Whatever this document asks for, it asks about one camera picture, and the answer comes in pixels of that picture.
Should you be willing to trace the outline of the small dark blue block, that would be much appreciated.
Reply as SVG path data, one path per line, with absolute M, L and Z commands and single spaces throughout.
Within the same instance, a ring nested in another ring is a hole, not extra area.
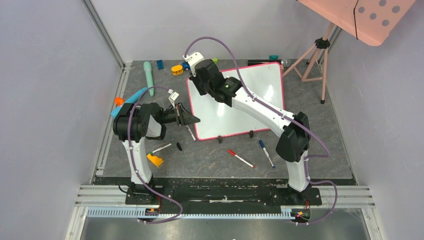
M 165 68 L 164 63 L 163 63 L 162 60 L 157 60 L 156 61 L 156 64 L 157 64 L 157 69 L 158 70 L 163 70 Z

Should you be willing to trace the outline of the teal toy block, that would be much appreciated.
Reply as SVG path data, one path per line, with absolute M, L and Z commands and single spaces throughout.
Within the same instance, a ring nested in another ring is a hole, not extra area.
M 269 60 L 278 60 L 279 56 L 278 55 L 269 55 L 268 59 Z

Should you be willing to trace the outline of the blue toy car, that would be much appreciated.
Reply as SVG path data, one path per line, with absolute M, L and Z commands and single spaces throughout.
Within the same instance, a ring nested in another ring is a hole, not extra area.
M 186 61 L 183 61 L 181 63 L 181 65 L 182 65 L 182 68 L 183 68 L 184 71 L 190 71 L 191 70 L 190 65 Z

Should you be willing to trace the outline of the mint green toy stick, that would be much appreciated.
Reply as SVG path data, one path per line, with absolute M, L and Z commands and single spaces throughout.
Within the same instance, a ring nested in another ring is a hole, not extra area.
M 145 79 L 146 79 L 148 92 L 149 92 L 151 97 L 154 97 L 155 96 L 155 89 L 153 88 L 154 81 L 153 81 L 153 74 L 152 74 L 152 65 L 149 61 L 145 61 L 143 63 L 143 70 L 144 70 L 144 73 L 145 73 Z

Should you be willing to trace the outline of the pink tripod stand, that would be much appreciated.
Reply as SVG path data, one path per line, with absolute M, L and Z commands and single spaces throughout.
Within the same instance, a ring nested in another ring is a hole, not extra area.
M 326 89 L 327 89 L 327 65 L 328 65 L 328 57 L 329 57 L 329 48 L 331 43 L 329 41 L 329 36 L 335 28 L 335 24 L 330 22 L 324 35 L 318 39 L 316 39 L 313 45 L 293 64 L 291 64 L 287 69 L 283 70 L 282 76 L 285 77 L 291 71 L 294 71 L 299 77 L 301 82 L 313 82 L 313 81 L 321 81 L 321 98 L 320 103 L 323 105 L 326 102 Z M 306 57 L 311 54 L 310 58 L 306 61 L 307 67 L 304 73 L 301 73 L 297 68 L 297 65 L 301 63 Z M 312 71 L 314 65 L 321 67 L 320 77 L 312 77 L 309 78 L 309 74 Z

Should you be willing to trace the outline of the green capped white marker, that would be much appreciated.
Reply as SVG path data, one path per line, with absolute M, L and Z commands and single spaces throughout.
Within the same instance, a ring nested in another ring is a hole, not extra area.
M 161 147 L 159 147 L 157 149 L 152 150 L 151 152 L 148 153 L 148 155 L 154 155 L 155 153 L 157 153 L 157 152 L 159 152 L 159 151 L 161 151 L 163 149 L 166 149 L 166 148 L 170 147 L 171 145 L 172 145 L 171 142 L 168 143 L 168 144 L 166 144 L 166 145 L 163 145 L 163 146 L 161 146 Z

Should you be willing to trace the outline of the purple capped white marker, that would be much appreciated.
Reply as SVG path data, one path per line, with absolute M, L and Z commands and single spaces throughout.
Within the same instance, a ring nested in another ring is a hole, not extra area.
M 196 141 L 197 141 L 197 138 L 195 137 L 195 135 L 194 135 L 193 131 L 192 131 L 192 130 L 191 130 L 191 128 L 190 128 L 190 126 L 189 126 L 189 125 L 186 125 L 185 127 L 187 128 L 187 130 L 188 130 L 188 132 L 189 132 L 189 134 L 190 134 L 190 136 L 191 136 L 192 140 L 193 140 L 194 142 L 196 142 Z

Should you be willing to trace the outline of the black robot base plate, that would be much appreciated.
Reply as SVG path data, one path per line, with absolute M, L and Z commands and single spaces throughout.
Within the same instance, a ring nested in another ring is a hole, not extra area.
M 148 184 L 131 183 L 127 205 L 145 205 L 161 214 L 277 214 L 281 206 L 303 209 L 322 205 L 318 188 L 298 193 L 286 178 L 154 177 Z

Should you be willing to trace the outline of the small orange toy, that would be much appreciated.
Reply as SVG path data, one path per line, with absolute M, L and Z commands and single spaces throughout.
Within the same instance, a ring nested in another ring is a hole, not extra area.
M 114 103 L 117 107 L 120 107 L 125 103 L 125 100 L 122 97 L 116 97 Z

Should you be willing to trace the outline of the black marker cap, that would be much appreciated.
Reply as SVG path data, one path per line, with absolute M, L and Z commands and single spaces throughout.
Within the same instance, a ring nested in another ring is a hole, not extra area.
M 182 146 L 181 146 L 181 144 L 179 142 L 176 143 L 176 146 L 177 146 L 177 148 L 178 148 L 179 151 L 182 151 L 183 150 L 183 148 L 182 148 Z

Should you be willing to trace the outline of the red capped white marker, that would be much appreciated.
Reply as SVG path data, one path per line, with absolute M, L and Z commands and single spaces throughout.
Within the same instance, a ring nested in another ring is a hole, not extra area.
M 249 163 L 248 161 L 246 161 L 244 158 L 242 158 L 241 156 L 239 156 L 238 154 L 236 154 L 232 150 L 228 149 L 227 152 L 230 155 L 232 155 L 232 156 L 236 157 L 237 159 L 239 159 L 240 161 L 242 161 L 243 163 L 245 163 L 246 165 L 248 165 L 250 168 L 255 168 L 256 167 L 255 165 Z

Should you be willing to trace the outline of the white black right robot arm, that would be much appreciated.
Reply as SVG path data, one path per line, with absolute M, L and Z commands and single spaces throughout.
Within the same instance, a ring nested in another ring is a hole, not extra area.
M 240 110 L 255 118 L 279 137 L 275 151 L 285 160 L 288 170 L 289 199 L 302 204 L 311 188 L 303 163 L 311 135 L 306 114 L 294 114 L 266 102 L 252 93 L 241 78 L 225 77 L 211 59 L 187 57 L 191 80 L 200 95 L 209 95 L 216 102 Z

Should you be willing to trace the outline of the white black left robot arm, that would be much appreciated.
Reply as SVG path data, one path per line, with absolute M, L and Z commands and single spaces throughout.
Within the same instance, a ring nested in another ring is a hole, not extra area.
M 162 141 L 167 131 L 166 124 L 175 123 L 182 127 L 200 121 L 180 102 L 170 109 L 164 109 L 155 102 L 141 105 L 124 103 L 121 106 L 113 118 L 112 130 L 127 153 L 131 194 L 136 194 L 145 204 L 151 204 L 157 198 L 157 190 L 151 186 L 153 174 L 148 164 L 146 140 Z

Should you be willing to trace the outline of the blue capped white marker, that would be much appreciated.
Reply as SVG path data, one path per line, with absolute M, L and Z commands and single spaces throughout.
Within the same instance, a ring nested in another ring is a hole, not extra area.
M 263 152 L 264 152 L 265 156 L 266 156 L 266 157 L 267 157 L 267 159 L 269 160 L 269 162 L 270 162 L 270 164 L 271 164 L 272 168 L 274 169 L 276 166 L 275 166 L 275 164 L 273 163 L 273 161 L 272 161 L 272 159 L 271 159 L 271 157 L 270 157 L 270 155 L 269 155 L 269 153 L 268 153 L 268 151 L 267 151 L 267 149 L 266 149 L 266 146 L 265 146 L 264 142 L 263 142 L 261 139 L 260 139 L 258 142 L 259 142 L 259 145 L 260 145 L 260 147 L 262 148 L 262 150 L 263 150 Z

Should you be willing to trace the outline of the pink perforated panel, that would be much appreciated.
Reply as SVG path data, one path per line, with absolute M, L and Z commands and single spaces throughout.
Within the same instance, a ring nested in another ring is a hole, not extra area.
M 377 47 L 416 0 L 300 0 L 363 43 Z

